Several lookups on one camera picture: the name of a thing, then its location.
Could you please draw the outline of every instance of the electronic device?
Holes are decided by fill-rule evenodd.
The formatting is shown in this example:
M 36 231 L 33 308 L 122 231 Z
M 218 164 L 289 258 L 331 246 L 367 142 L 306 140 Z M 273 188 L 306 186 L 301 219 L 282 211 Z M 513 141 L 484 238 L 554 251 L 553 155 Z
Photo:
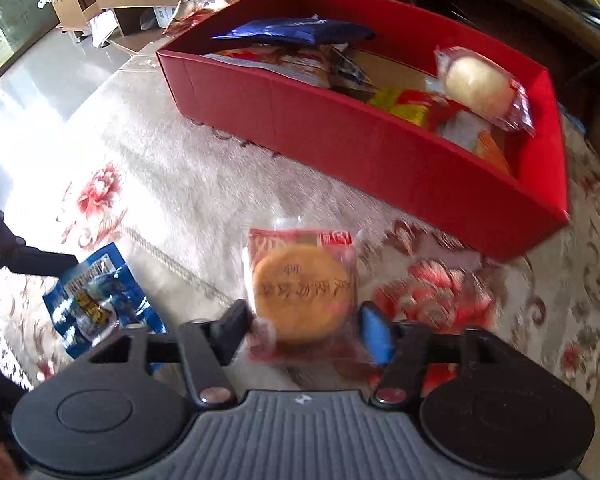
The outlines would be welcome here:
M 27 248 L 3 218 L 0 267 L 59 275 L 75 264 Z M 579 478 L 595 423 L 575 390 L 485 330 L 449 335 L 389 323 L 372 302 L 358 317 L 361 341 L 387 363 L 368 400 L 357 390 L 252 390 L 239 399 L 221 367 L 250 330 L 244 300 L 217 321 L 174 333 L 121 330 L 35 390 L 8 396 L 19 398 L 8 411 L 32 464 L 27 477 Z M 187 395 L 151 376 L 149 364 L 176 362 Z M 459 364 L 458 377 L 421 399 L 433 363 Z

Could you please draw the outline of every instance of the barcode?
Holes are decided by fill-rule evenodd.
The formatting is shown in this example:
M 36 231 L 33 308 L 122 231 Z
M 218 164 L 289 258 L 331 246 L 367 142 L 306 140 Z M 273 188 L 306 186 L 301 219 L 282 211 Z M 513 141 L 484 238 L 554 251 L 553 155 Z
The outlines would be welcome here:
M 109 274 L 114 270 L 116 270 L 116 268 L 111 263 L 109 255 L 105 254 L 103 257 L 98 258 L 95 262 L 93 262 L 89 269 L 72 278 L 71 281 L 64 286 L 64 291 L 67 293 L 69 298 L 73 298 L 78 291 L 87 285 L 93 278 L 102 276 L 103 274 Z

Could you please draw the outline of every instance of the red cardboard box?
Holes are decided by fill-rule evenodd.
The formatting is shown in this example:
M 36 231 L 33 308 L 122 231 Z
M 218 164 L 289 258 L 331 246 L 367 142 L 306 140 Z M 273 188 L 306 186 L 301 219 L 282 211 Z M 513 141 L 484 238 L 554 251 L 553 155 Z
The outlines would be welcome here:
M 376 32 L 356 48 L 434 75 L 437 46 L 464 46 L 526 87 L 536 136 L 507 136 L 514 177 L 391 114 L 329 89 L 202 57 L 213 40 L 264 18 L 334 18 Z M 180 112 L 398 206 L 498 260 L 568 222 L 564 143 L 548 70 L 461 23 L 395 0 L 241 0 L 158 51 Z

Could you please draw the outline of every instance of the metal screw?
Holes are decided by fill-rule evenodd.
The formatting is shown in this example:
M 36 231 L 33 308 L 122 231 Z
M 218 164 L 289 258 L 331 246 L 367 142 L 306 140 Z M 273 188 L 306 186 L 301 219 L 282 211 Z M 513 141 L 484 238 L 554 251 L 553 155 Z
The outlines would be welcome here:
M 200 392 L 200 400 L 207 404 L 222 404 L 232 397 L 232 393 L 222 386 L 212 386 Z
M 407 398 L 407 393 L 400 388 L 380 388 L 376 391 L 376 399 L 383 404 L 399 404 Z

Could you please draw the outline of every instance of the floral tablecloth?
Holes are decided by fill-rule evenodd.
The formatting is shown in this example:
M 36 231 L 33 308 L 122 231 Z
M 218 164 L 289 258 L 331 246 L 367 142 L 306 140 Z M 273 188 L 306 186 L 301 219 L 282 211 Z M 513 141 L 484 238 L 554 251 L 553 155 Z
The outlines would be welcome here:
M 81 158 L 59 199 L 55 249 L 84 255 L 112 239 L 126 244 L 133 272 L 168 326 L 217 317 L 243 294 L 240 248 L 249 225 L 302 215 L 361 232 L 360 300 L 442 332 L 481 325 L 593 399 L 600 162 L 566 118 L 570 224 L 507 263 L 334 178 L 183 118 L 151 46 L 101 86 L 67 129 Z M 144 256 L 135 262 L 138 251 Z M 145 280 L 152 265 L 186 283 L 188 301 L 175 301 L 179 292 L 160 280 Z M 33 383 L 49 360 L 68 362 L 40 300 L 49 285 L 0 272 L 0 331 Z M 446 365 L 430 370 L 429 387 L 453 373 Z

